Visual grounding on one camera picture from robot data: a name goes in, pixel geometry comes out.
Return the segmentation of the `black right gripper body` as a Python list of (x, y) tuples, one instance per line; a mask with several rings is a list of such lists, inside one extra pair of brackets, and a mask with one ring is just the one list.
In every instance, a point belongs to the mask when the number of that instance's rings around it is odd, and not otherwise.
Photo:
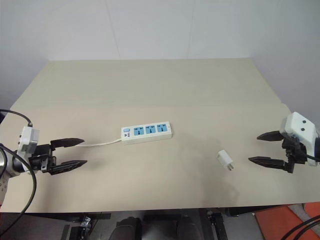
[(288, 159), (285, 167), (288, 173), (293, 173), (295, 164), (304, 165), (307, 162), (306, 147), (297, 137), (284, 138), (282, 148), (285, 149), (285, 155)]

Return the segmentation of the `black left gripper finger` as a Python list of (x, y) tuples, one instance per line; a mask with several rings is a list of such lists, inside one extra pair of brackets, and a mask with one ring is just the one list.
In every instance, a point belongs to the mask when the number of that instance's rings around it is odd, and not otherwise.
[(62, 174), (66, 172), (70, 172), (74, 169), (77, 169), (84, 164), (86, 164), (88, 161), (87, 160), (71, 160), (71, 161), (66, 161), (62, 162), (59, 165), (51, 166), (48, 169), (48, 173), (50, 173), (52, 176), (57, 175), (57, 174)]
[(62, 139), (56, 139), (52, 140), (50, 142), (50, 148), (52, 151), (55, 151), (56, 148), (69, 148), (77, 146), (81, 143), (84, 143), (85, 141), (80, 138), (62, 138)]

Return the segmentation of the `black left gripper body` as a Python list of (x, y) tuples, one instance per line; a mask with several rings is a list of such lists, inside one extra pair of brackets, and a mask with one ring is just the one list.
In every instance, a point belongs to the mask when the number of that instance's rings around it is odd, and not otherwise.
[(55, 150), (56, 148), (50, 144), (38, 145), (31, 157), (28, 158), (32, 169), (43, 173), (53, 173), (56, 166), (56, 157), (53, 156)]

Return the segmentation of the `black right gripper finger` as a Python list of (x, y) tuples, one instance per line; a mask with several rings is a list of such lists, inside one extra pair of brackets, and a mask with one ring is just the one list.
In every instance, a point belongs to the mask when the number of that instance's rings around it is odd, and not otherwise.
[(287, 163), (284, 160), (273, 159), (265, 156), (249, 157), (248, 160), (265, 168), (279, 169), (283, 171), (287, 170)]
[(257, 140), (268, 141), (268, 142), (278, 142), (284, 139), (284, 136), (280, 133), (279, 130), (269, 131), (262, 133), (256, 137)]

